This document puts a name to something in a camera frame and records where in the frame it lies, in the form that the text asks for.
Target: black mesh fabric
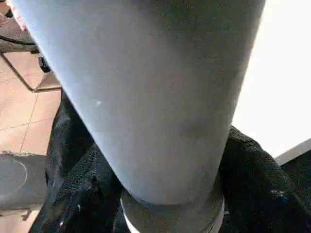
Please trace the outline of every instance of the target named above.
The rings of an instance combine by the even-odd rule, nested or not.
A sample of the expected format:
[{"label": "black mesh fabric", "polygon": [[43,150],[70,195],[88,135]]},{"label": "black mesh fabric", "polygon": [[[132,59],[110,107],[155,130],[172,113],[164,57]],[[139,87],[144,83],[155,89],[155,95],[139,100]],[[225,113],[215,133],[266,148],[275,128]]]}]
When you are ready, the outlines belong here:
[{"label": "black mesh fabric", "polygon": [[[221,233],[311,232],[290,179],[253,139],[231,128],[219,173],[230,214]],[[128,233],[122,185],[63,93],[46,169],[48,194],[31,233]]]},{"label": "black mesh fabric", "polygon": [[285,172],[232,127],[219,168],[231,220],[243,233],[311,232],[311,217]]}]

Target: gray pipe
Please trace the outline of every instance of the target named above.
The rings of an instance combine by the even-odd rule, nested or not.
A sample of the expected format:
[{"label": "gray pipe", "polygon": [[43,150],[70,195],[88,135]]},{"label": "gray pipe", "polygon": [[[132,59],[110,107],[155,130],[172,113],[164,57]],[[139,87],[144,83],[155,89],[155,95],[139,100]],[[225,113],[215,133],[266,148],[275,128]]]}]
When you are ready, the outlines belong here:
[{"label": "gray pipe", "polygon": [[15,3],[137,205],[219,209],[221,193],[209,199],[264,1]]}]

